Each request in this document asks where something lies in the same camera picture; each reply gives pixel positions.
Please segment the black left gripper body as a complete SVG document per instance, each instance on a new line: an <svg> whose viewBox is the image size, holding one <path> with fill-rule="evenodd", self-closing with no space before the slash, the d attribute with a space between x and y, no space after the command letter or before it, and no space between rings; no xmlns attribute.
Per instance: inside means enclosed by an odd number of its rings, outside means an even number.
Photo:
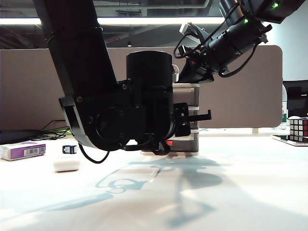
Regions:
<svg viewBox="0 0 308 231"><path fill-rule="evenodd" d="M187 103L175 103L173 104L175 117L175 136L183 137L188 136L191 133L190 122L211 120L211 110L208 110L207 114L202 115L189 115Z"/></svg>

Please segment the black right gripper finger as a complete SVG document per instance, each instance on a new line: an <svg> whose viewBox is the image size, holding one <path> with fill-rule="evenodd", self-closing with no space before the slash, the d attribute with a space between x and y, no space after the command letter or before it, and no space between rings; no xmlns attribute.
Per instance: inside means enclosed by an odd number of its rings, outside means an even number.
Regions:
<svg viewBox="0 0 308 231"><path fill-rule="evenodd" d="M206 72L202 75L202 78L200 79L200 83L210 83L214 81L214 77L211 73Z"/></svg>
<svg viewBox="0 0 308 231"><path fill-rule="evenodd" d="M185 65L179 75L179 83L198 83L204 77L205 69L194 60L186 59Z"/></svg>

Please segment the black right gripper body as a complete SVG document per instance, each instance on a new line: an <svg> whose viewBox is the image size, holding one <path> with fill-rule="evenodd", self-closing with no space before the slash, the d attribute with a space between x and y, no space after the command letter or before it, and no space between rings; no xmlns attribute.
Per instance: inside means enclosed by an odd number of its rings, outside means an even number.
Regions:
<svg viewBox="0 0 308 231"><path fill-rule="evenodd" d="M186 53L186 69L189 72L218 72L216 42L209 42L204 47L187 47Z"/></svg>

